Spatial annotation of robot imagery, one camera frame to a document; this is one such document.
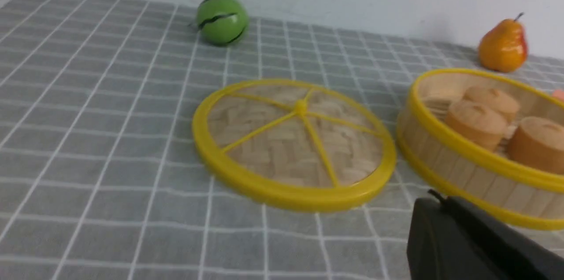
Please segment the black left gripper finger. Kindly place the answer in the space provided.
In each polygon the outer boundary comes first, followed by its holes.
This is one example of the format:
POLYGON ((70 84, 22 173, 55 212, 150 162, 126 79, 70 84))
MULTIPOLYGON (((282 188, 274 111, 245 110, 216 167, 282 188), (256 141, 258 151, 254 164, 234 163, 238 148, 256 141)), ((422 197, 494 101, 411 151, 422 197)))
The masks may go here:
POLYGON ((561 280, 563 258, 461 196, 414 203, 407 260, 413 280, 561 280))

